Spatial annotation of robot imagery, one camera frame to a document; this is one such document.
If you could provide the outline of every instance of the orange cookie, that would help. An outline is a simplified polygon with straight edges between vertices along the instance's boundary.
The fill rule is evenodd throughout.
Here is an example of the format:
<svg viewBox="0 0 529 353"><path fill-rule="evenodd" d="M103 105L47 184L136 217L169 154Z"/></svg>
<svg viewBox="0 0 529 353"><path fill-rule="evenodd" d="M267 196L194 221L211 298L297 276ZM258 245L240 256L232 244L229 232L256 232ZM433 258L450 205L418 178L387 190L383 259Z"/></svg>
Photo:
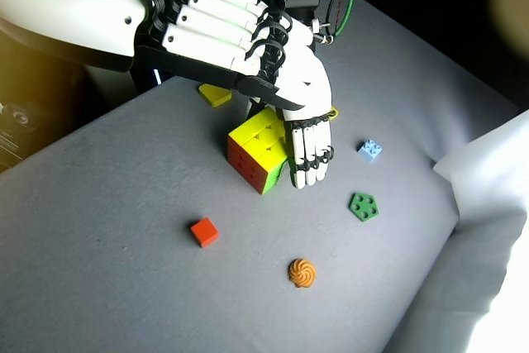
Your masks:
<svg viewBox="0 0 529 353"><path fill-rule="evenodd" d="M316 267L310 260L295 260L288 267L288 277L296 287L308 288L316 279Z"/></svg>

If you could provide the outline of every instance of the gray table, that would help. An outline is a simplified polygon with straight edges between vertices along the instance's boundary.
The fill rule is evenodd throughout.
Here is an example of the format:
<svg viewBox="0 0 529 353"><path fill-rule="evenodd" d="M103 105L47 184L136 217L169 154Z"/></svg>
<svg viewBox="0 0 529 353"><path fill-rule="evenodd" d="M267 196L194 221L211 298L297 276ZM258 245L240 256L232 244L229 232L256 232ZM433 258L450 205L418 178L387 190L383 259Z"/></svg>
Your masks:
<svg viewBox="0 0 529 353"><path fill-rule="evenodd" d="M213 110L184 79L0 175L0 351L381 351L458 218L432 161L516 109L361 0L319 54L341 113L315 187L257 194L225 159L245 99ZM202 217L221 233L204 250ZM298 257L310 289L288 281Z"/></svg>

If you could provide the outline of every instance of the rubik's cube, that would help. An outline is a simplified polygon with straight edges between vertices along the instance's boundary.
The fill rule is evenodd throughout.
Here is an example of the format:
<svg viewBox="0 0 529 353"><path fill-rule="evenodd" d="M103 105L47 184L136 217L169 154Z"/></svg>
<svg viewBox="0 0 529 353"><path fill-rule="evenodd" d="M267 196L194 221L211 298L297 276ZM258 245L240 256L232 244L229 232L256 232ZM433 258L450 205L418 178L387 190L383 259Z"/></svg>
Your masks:
<svg viewBox="0 0 529 353"><path fill-rule="evenodd" d="M228 161L261 194L277 184L287 158L284 124L269 107L228 136Z"/></svg>

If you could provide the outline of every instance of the cube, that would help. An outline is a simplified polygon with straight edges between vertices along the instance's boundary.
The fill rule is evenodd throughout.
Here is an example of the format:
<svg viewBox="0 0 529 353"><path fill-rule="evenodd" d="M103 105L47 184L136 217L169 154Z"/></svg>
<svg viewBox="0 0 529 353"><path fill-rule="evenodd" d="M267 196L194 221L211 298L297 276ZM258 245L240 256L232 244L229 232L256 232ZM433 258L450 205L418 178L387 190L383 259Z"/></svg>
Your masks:
<svg viewBox="0 0 529 353"><path fill-rule="evenodd" d="M382 146L380 146L373 140L369 140L362 145L358 153L360 154L360 156L362 156L364 159L371 163L371 161L373 161L374 158L377 157L381 151Z"/></svg>
<svg viewBox="0 0 529 353"><path fill-rule="evenodd" d="M366 193L355 193L350 201L349 209L362 222L379 215L379 208L374 197Z"/></svg>
<svg viewBox="0 0 529 353"><path fill-rule="evenodd" d="M277 184L287 158L284 124L269 107L228 136L228 162L261 194Z"/></svg>
<svg viewBox="0 0 529 353"><path fill-rule="evenodd" d="M202 248L206 248L218 238L218 230L209 218L204 218L191 227L191 232L195 235Z"/></svg>
<svg viewBox="0 0 529 353"><path fill-rule="evenodd" d="M231 90L203 84L198 88L198 92L211 105L211 107L220 107L223 103L231 100Z"/></svg>

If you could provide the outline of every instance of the robotic hand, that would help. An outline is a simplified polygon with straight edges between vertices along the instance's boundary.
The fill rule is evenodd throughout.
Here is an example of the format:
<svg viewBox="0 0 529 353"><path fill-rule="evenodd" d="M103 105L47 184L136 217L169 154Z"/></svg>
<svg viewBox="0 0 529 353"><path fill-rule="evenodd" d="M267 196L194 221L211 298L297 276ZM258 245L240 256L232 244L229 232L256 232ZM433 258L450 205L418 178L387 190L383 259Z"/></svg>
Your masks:
<svg viewBox="0 0 529 353"><path fill-rule="evenodd" d="M285 7L286 0L0 0L0 28L68 60L131 74L162 69L260 98L283 112L294 184L303 188L324 178L332 158L331 88L309 48L316 32Z"/></svg>

